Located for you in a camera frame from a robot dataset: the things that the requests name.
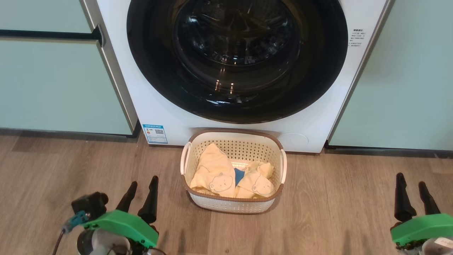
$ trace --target white handle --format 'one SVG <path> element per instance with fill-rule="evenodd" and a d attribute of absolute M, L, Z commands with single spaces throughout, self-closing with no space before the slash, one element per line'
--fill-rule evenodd
<path fill-rule="evenodd" d="M 286 164 L 286 153 L 284 152 L 284 150 L 280 150 L 281 152 L 281 155 L 280 155 L 280 167 L 282 169 L 282 184 L 285 182 L 286 180 L 286 167 L 287 167 L 287 164 Z"/>
<path fill-rule="evenodd" d="M 179 165 L 181 170 L 181 175 L 184 175 L 187 170 L 187 162 L 189 161 L 189 153 L 190 149 L 192 148 L 192 143 L 187 142 L 184 146 L 183 153 L 181 154 L 181 164 Z"/>

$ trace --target blue and white sticker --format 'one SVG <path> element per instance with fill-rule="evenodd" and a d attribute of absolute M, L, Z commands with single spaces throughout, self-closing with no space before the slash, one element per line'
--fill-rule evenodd
<path fill-rule="evenodd" d="M 143 131 L 145 132 L 148 143 L 168 144 L 163 126 L 143 124 Z"/>

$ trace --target cabinet door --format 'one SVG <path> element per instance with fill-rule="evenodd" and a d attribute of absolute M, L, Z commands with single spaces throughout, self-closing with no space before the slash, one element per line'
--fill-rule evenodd
<path fill-rule="evenodd" d="M 395 1 L 330 145 L 453 150 L 452 9 Z"/>
<path fill-rule="evenodd" d="M 0 40 L 0 128 L 132 134 L 97 42 Z"/>
<path fill-rule="evenodd" d="M 0 29 L 91 33 L 79 0 L 1 0 Z"/>

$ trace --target white washing machine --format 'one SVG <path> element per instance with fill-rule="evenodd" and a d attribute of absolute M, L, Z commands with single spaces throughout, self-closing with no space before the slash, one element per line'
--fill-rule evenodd
<path fill-rule="evenodd" d="M 387 0 L 97 0 L 149 144 L 201 128 L 321 152 Z"/>

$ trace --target washing machine door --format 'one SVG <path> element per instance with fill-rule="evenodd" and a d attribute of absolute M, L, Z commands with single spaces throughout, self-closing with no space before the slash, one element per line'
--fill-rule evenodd
<path fill-rule="evenodd" d="M 149 83 L 180 108 L 227 123 L 301 111 L 338 76 L 338 0 L 132 0 L 127 35 Z"/>

